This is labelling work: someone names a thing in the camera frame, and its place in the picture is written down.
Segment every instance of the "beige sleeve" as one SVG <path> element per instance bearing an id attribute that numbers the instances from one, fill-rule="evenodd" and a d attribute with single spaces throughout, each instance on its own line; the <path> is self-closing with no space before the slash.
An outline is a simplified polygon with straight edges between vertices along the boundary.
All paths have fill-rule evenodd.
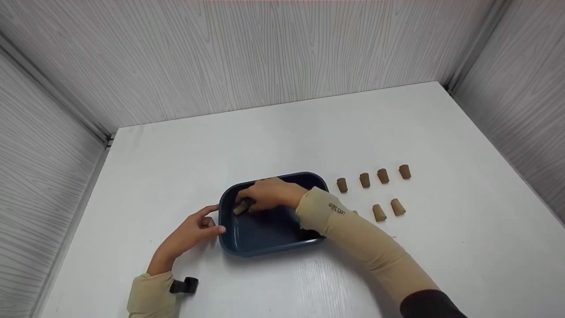
<path id="1" fill-rule="evenodd" d="M 398 305 L 416 291 L 439 290 L 392 237 L 346 209 L 335 196 L 313 188 L 302 197 L 296 215 L 303 228 L 316 230 L 359 259 Z"/>
<path id="2" fill-rule="evenodd" d="M 176 296 L 169 293 L 173 283 L 171 272 L 134 278 L 129 292 L 129 318 L 173 318 Z"/>

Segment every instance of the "wine cork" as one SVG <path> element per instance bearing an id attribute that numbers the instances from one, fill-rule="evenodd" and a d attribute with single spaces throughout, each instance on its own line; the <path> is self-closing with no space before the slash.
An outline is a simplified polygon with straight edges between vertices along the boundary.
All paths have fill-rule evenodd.
<path id="1" fill-rule="evenodd" d="M 341 193 L 347 192 L 347 182 L 345 181 L 345 178 L 339 178 L 337 180 L 337 187 L 340 189 Z"/>
<path id="2" fill-rule="evenodd" d="M 398 201 L 398 199 L 393 199 L 390 202 L 390 205 L 392 206 L 392 211 L 394 211 L 394 215 L 401 216 L 404 213 L 406 213 L 405 208 L 402 206 L 402 204 L 400 204 L 400 201 Z"/>
<path id="3" fill-rule="evenodd" d="M 386 172 L 386 169 L 382 168 L 379 169 L 377 171 L 377 177 L 379 178 L 379 180 L 381 180 L 382 184 L 387 184 L 389 183 L 389 178 L 388 178 L 388 173 Z"/>
<path id="4" fill-rule="evenodd" d="M 359 175 L 359 180 L 361 181 L 363 188 L 368 188 L 371 186 L 371 180 L 369 179 L 368 173 L 361 173 L 361 175 Z"/>
<path id="5" fill-rule="evenodd" d="M 245 201 L 242 201 L 238 206 L 236 206 L 233 209 L 233 214 L 235 215 L 240 215 L 243 211 L 249 209 L 249 206 L 247 205 L 247 203 L 245 203 Z"/>
<path id="6" fill-rule="evenodd" d="M 375 215 L 375 221 L 377 222 L 383 222 L 386 220 L 385 212 L 378 204 L 373 205 L 373 214 Z"/>
<path id="7" fill-rule="evenodd" d="M 400 168 L 398 168 L 398 171 L 400 171 L 400 175 L 402 176 L 402 179 L 408 180 L 412 178 L 412 175 L 410 174 L 410 168 L 408 167 L 408 165 L 400 166 Z"/>

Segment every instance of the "plastic tray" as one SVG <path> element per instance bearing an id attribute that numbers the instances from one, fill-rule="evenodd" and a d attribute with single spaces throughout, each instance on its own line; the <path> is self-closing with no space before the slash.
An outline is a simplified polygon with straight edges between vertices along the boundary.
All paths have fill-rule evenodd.
<path id="1" fill-rule="evenodd" d="M 328 190 L 324 179 L 311 172 L 281 175 L 279 178 L 308 190 L 313 187 Z M 233 214 L 237 193 L 253 183 L 255 181 L 236 184 L 221 196 L 218 223 L 226 229 L 220 236 L 220 244 L 226 252 L 252 257 L 318 244 L 324 239 L 316 231 L 301 229 L 293 208 L 279 205 L 255 213 L 245 211 L 238 216 Z"/>

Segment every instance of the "wood grain wall panel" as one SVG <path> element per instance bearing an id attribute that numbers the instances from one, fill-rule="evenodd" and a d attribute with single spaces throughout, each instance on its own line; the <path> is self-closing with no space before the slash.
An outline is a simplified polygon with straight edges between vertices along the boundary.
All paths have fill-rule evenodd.
<path id="1" fill-rule="evenodd" d="M 0 0 L 0 29 L 109 129 L 444 81 L 492 0 Z"/>
<path id="2" fill-rule="evenodd" d="M 102 151 L 0 55 L 0 317 L 27 317 Z"/>
<path id="3" fill-rule="evenodd" d="M 565 2 L 515 1 L 455 98 L 565 222 Z"/>

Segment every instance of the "black clip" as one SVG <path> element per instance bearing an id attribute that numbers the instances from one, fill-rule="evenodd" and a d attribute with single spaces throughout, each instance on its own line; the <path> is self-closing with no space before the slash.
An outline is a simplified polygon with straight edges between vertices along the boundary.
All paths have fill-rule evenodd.
<path id="1" fill-rule="evenodd" d="M 171 294 L 190 294 L 194 295 L 196 293 L 196 288 L 198 287 L 198 279 L 194 277 L 185 277 L 184 282 L 174 280 L 169 288 L 169 293 Z"/>

